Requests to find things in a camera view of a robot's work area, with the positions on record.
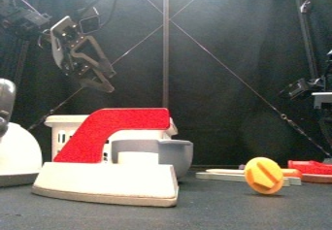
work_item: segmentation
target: black background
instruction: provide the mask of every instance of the black background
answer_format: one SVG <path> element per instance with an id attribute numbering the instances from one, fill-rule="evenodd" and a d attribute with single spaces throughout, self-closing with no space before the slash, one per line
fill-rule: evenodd
<path id="1" fill-rule="evenodd" d="M 56 23 L 91 1 L 31 0 L 31 4 Z M 332 48 L 332 0 L 310 0 L 310 5 L 321 73 Z M 175 139 L 194 143 L 194 165 L 238 165 L 258 155 L 280 164 L 325 157 L 270 106 L 330 150 L 312 97 L 289 101 L 277 96 L 289 83 L 312 78 L 297 10 L 296 0 L 170 0 L 168 110 L 179 129 Z M 56 115 L 163 106 L 162 11 L 163 0 L 118 0 L 112 21 L 94 33 L 116 72 L 110 80 L 115 91 L 84 88 Z M 27 128 L 79 84 L 64 76 L 51 51 L 36 42 L 2 31 L 0 39 L 0 76 L 19 87 L 12 122 Z M 51 129 L 41 124 L 31 133 L 49 160 Z"/>

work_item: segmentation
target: red block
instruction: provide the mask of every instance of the red block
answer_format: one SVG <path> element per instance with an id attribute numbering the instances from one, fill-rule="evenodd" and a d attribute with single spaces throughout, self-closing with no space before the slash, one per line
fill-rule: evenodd
<path id="1" fill-rule="evenodd" d="M 316 161 L 288 160 L 288 168 L 297 169 L 302 174 L 332 175 L 332 165 Z"/>
<path id="2" fill-rule="evenodd" d="M 102 109 L 83 121 L 55 157 L 55 162 L 100 163 L 104 142 L 119 130 L 166 130 L 167 109 Z"/>

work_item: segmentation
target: white plastic box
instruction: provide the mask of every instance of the white plastic box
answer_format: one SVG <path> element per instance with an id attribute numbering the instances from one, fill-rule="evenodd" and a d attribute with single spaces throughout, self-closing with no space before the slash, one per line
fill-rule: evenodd
<path id="1" fill-rule="evenodd" d="M 52 160 L 73 135 L 87 115 L 52 115 L 47 117 L 45 125 L 52 127 Z M 164 130 L 120 130 L 115 132 L 103 145 L 103 162 L 111 162 L 111 142 L 114 140 L 171 139 L 178 129 L 170 118 L 170 128 Z"/>

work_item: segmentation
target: black table surface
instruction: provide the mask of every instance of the black table surface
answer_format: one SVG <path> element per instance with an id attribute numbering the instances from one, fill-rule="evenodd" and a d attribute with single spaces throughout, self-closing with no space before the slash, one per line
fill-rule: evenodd
<path id="1" fill-rule="evenodd" d="M 332 184 L 304 182 L 265 196 L 245 182 L 179 180 L 174 208 L 47 198 L 31 185 L 0 188 L 0 229 L 332 229 Z"/>

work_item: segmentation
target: yellow ball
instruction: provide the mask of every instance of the yellow ball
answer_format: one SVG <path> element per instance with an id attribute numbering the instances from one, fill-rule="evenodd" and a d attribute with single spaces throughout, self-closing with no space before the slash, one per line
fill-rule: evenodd
<path id="1" fill-rule="evenodd" d="M 243 174 L 249 186 L 261 194 L 276 193 L 284 185 L 281 168 L 269 158 L 253 158 L 245 165 Z"/>

